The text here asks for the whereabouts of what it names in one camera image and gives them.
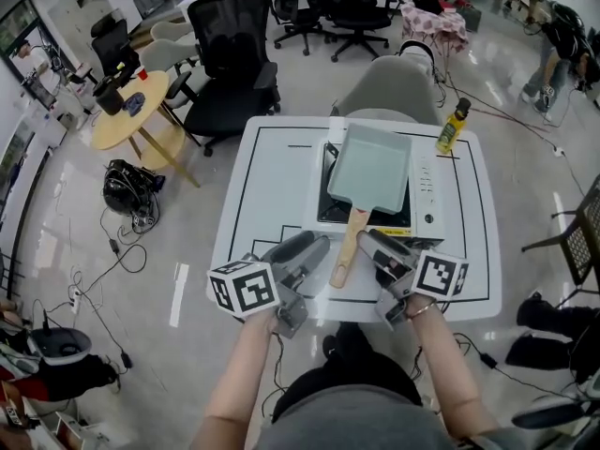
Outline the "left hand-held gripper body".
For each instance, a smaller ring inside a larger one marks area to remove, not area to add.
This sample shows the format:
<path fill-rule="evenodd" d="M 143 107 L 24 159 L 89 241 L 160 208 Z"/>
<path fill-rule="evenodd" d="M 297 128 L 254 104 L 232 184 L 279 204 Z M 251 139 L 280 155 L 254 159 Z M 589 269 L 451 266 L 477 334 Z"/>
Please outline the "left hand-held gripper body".
<path fill-rule="evenodd" d="M 308 319 L 304 299 L 276 282 L 267 262 L 232 261 L 209 270 L 208 293 L 217 308 L 239 320 L 272 309 L 277 318 L 276 332 L 292 338 Z"/>

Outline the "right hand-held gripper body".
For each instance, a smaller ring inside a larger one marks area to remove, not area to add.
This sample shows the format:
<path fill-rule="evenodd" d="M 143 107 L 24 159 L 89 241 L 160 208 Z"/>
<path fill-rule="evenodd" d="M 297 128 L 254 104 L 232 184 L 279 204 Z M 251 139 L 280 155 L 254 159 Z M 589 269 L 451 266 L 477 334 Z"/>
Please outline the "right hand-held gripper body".
<path fill-rule="evenodd" d="M 375 312 L 391 330 L 407 320 L 411 295 L 420 294 L 435 303 L 449 303 L 461 293 L 469 269 L 466 260 L 432 250 L 418 252 L 418 264 L 406 264 L 400 256 L 394 256 L 397 267 L 391 275 L 374 264 L 382 287 Z"/>

